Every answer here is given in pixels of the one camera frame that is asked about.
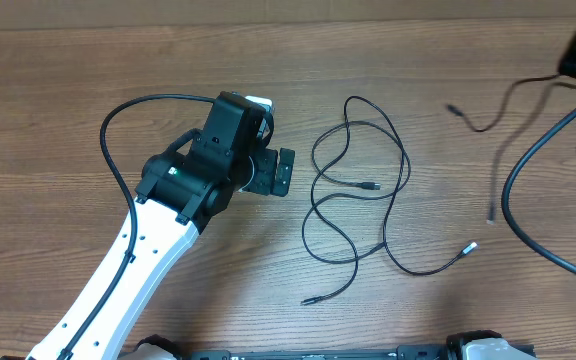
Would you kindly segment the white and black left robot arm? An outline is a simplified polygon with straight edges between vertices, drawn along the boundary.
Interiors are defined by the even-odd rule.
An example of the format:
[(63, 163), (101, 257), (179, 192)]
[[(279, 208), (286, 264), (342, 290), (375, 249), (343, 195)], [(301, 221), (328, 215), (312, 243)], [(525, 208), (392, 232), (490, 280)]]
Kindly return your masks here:
[(237, 192), (284, 197), (294, 151), (269, 147), (271, 100), (236, 92), (207, 98), (207, 120), (144, 165), (130, 191), (109, 166), (129, 212), (68, 312), (31, 359), (116, 359), (158, 286)]

